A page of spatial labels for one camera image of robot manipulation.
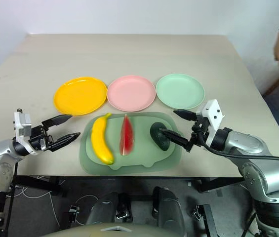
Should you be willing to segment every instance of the banana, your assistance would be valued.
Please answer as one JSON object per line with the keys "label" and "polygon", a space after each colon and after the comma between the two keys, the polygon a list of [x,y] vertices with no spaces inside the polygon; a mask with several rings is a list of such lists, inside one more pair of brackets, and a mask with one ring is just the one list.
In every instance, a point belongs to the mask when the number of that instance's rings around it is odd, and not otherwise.
{"label": "banana", "polygon": [[108,117],[111,115],[111,113],[107,113],[104,116],[97,118],[91,131],[91,144],[93,151],[104,164],[114,163],[113,154],[107,147],[104,138],[106,122]]}

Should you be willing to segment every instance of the green tray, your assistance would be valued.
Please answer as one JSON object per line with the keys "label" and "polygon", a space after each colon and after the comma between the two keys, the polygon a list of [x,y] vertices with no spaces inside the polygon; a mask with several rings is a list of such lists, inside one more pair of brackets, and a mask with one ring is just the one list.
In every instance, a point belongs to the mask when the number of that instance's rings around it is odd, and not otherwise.
{"label": "green tray", "polygon": [[112,151],[115,163],[103,164],[94,154],[90,131],[94,121],[91,120],[83,133],[80,145],[80,164],[89,174],[119,175],[141,172],[152,172],[169,169],[175,166],[181,157],[181,148],[173,143],[167,151],[162,151],[150,137],[150,126],[154,122],[162,122],[173,131],[177,127],[172,118],[164,113],[131,113],[127,114],[134,129],[134,150],[128,156],[121,156],[119,152],[120,130],[125,114],[115,114],[109,117],[105,132],[105,140]]}

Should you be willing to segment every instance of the watermelon slice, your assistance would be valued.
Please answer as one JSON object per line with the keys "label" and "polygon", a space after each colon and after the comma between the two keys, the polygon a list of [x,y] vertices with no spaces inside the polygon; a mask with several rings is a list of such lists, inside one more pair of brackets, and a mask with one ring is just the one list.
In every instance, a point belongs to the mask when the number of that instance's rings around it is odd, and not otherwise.
{"label": "watermelon slice", "polygon": [[124,117],[120,132],[120,154],[126,156],[134,148],[134,131],[127,115]]}

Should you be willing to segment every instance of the black cable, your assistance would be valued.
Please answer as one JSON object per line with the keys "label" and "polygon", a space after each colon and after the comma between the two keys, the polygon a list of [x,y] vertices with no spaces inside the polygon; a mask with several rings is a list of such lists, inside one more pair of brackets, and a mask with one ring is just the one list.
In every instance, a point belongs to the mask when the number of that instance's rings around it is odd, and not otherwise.
{"label": "black cable", "polygon": [[215,150],[213,148],[210,148],[205,143],[204,136],[203,136],[202,132],[199,132],[198,136],[199,136],[200,144],[202,146],[204,146],[209,152],[212,152],[213,154],[216,154],[218,156],[238,158],[238,159],[271,159],[271,160],[278,160],[279,161],[279,157],[274,157],[274,156],[232,155],[232,154],[228,154],[228,153],[219,152],[219,151],[217,151],[217,150]]}
{"label": "black cable", "polygon": [[7,230],[9,229],[10,219],[11,219],[11,214],[12,214],[12,205],[13,205],[14,193],[15,193],[14,179],[16,177],[16,173],[17,173],[17,163],[15,164],[15,167],[14,167],[14,176],[13,176],[13,181],[12,181],[11,199],[10,199],[9,211],[7,213],[7,218],[6,218],[6,225],[5,225],[5,229],[4,229],[6,234],[7,234]]}
{"label": "black cable", "polygon": [[242,232],[241,237],[245,237],[245,236],[246,236],[246,234],[247,234],[247,232],[248,232],[248,230],[249,230],[249,227],[251,226],[253,220],[256,218],[256,215],[257,215],[257,213],[254,213],[254,214],[250,217],[249,221],[247,222],[247,224],[246,224],[246,226],[245,226],[245,228],[244,228],[244,230],[243,230],[243,232]]}

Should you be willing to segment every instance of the avocado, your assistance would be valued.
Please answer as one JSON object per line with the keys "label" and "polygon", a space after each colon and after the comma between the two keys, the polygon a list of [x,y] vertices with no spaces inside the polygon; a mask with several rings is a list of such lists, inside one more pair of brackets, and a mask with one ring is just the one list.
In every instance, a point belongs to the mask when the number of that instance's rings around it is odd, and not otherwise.
{"label": "avocado", "polygon": [[166,126],[162,122],[155,122],[151,125],[150,136],[161,150],[166,151],[169,149],[170,140],[160,131],[160,128],[166,129]]}

